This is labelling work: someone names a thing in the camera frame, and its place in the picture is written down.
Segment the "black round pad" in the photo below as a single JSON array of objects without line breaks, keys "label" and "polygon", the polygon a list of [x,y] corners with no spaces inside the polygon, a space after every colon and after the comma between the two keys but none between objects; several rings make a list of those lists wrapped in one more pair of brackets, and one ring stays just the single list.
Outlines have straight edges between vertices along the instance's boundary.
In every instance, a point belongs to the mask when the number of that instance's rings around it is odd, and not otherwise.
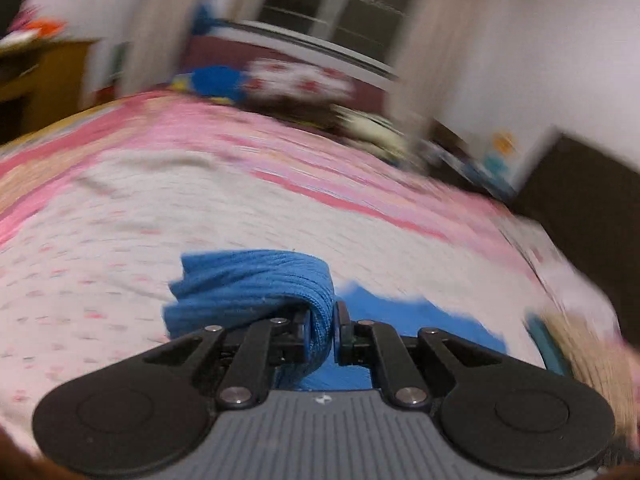
[{"label": "black round pad", "polygon": [[210,416],[187,381],[162,366],[110,368],[42,399],[33,433],[44,455],[89,477],[119,477],[161,468],[196,447]]},{"label": "black round pad", "polygon": [[558,475],[584,467],[608,445],[612,411],[588,386],[530,366],[473,372],[445,398],[440,421],[477,462],[517,475]]}]

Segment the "bed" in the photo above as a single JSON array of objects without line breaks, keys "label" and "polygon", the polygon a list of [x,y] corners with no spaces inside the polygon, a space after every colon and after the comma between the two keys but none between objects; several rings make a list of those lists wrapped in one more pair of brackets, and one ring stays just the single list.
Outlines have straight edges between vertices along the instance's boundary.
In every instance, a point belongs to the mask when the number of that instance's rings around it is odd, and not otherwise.
[{"label": "bed", "polygon": [[575,134],[557,131],[511,205],[611,300],[626,341],[640,348],[640,174]]},{"label": "bed", "polygon": [[427,298],[543,366],[527,312],[552,300],[491,200],[274,119],[168,91],[0,149],[0,425],[34,449],[58,384],[165,343],[180,254],[326,261],[338,294]]}]

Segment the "wooden desk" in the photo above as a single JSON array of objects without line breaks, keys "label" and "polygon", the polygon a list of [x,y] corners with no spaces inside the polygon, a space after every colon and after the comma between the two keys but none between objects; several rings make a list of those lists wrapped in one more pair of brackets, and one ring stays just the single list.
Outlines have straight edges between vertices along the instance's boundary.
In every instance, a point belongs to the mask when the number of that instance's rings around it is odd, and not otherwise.
[{"label": "wooden desk", "polygon": [[79,111],[95,40],[33,41],[0,48],[0,143]]}]

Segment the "metal screw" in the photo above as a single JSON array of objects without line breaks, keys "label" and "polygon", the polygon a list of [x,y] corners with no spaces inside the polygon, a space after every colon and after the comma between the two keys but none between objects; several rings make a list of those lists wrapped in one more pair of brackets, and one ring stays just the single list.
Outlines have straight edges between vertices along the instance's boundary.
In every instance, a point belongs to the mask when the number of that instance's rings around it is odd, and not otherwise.
[{"label": "metal screw", "polygon": [[420,388],[411,386],[409,388],[401,388],[396,392],[396,399],[411,406],[413,404],[419,404],[427,399],[427,393]]},{"label": "metal screw", "polygon": [[220,399],[228,404],[242,404],[251,399],[251,391],[244,386],[232,386],[220,392]]}]

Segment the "pillow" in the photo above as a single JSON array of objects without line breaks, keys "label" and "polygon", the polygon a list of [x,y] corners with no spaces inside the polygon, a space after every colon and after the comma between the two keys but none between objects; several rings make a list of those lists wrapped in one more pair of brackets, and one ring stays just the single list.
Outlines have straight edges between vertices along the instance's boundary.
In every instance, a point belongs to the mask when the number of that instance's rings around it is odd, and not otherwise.
[{"label": "pillow", "polygon": [[331,68],[274,59],[249,63],[244,90],[252,100],[283,98],[304,103],[341,103],[353,94],[353,82]]},{"label": "pillow", "polygon": [[369,115],[349,108],[336,107],[340,113],[339,133],[350,139],[370,142],[378,146],[393,158],[404,158],[406,141],[404,136],[393,128],[391,122],[380,116]]},{"label": "pillow", "polygon": [[622,349],[601,341],[577,314],[548,311],[540,318],[571,363],[574,378],[607,399],[616,418],[616,434],[633,435],[637,425],[633,383]]},{"label": "pillow", "polygon": [[584,316],[602,339],[620,339],[609,298],[572,266],[539,223],[514,216],[495,218],[494,223],[528,261],[559,310]]},{"label": "pillow", "polygon": [[204,97],[223,97],[239,102],[243,79],[242,72],[228,66],[207,66],[193,71],[191,87]]}]

